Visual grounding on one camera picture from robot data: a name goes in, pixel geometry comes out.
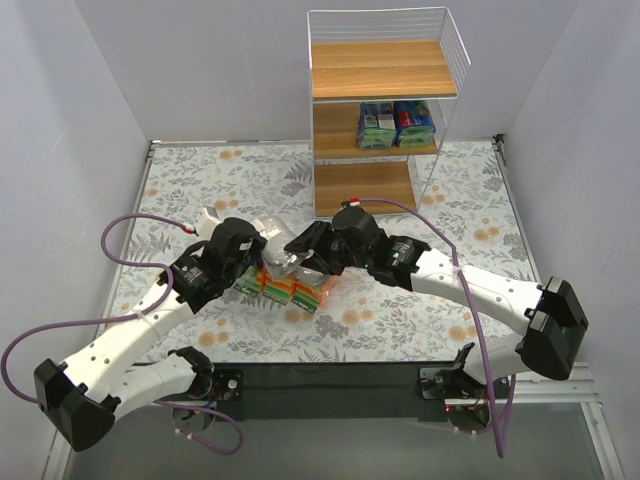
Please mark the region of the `silver steel wool pack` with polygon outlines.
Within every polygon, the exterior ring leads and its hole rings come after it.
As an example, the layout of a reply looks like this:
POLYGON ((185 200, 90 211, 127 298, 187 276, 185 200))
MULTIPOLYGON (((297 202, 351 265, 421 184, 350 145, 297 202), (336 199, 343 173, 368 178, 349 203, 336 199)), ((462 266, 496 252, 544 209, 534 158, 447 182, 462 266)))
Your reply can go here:
POLYGON ((323 274, 314 270, 299 266, 293 272, 293 276, 296 281, 310 288, 321 288, 329 283, 332 279, 332 275, 323 274))
POLYGON ((293 276, 295 270, 287 268, 288 252, 284 250, 284 246, 296 237, 293 231, 278 216, 261 215, 250 223, 268 241, 262 253, 262 263, 268 273, 277 280, 293 276))

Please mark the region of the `blue green sponge pack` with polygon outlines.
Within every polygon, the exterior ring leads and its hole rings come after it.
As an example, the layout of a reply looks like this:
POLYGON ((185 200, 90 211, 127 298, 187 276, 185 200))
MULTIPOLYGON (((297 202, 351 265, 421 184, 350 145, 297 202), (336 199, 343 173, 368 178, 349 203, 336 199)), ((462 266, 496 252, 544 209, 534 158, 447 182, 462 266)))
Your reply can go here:
POLYGON ((396 138, 394 108, 391 102, 361 103, 357 145, 364 150, 390 149, 396 138))
POLYGON ((436 127, 424 100, 403 100, 393 105, 396 125, 395 143, 399 148, 428 147, 436 127))

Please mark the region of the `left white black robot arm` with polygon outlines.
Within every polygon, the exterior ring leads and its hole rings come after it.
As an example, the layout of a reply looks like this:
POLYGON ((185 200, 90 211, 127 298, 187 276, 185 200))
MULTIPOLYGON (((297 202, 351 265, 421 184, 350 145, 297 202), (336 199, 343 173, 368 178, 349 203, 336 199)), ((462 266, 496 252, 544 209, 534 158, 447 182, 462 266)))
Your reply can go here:
POLYGON ((110 327, 77 353, 34 371, 40 410, 76 452, 97 444, 128 413, 171 395, 198 400, 212 387, 214 366, 193 347, 164 360, 135 362, 175 327, 219 298, 266 246, 255 226, 230 217, 207 227, 152 285, 131 319, 110 327))

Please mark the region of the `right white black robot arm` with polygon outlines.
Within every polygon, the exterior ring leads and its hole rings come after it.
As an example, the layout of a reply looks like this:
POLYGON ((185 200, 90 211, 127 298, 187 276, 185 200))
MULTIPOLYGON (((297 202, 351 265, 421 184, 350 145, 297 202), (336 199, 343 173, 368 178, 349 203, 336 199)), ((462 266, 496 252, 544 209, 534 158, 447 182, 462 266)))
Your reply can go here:
POLYGON ((568 379, 589 326, 569 282, 519 281, 459 266, 423 241, 387 234, 355 204, 329 222, 314 222, 284 249, 316 272, 337 276, 346 268, 364 269, 383 285, 441 297, 509 327, 506 337, 465 345, 451 368, 437 373, 435 388, 453 395, 476 394, 498 378, 527 371, 568 379))

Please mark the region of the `orange yellow sponge box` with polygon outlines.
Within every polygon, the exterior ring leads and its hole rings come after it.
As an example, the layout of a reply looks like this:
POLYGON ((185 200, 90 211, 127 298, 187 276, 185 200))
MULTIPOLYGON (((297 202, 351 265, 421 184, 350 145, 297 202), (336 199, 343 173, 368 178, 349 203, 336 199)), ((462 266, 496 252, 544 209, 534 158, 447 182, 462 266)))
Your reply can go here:
POLYGON ((287 305, 295 294, 296 281, 292 277, 277 280, 266 269, 261 269, 260 282, 262 295, 278 304, 287 305))
POLYGON ((304 283, 296 283, 291 303, 307 313, 314 314, 329 296, 332 285, 332 280, 329 280, 321 286, 309 286, 304 283))

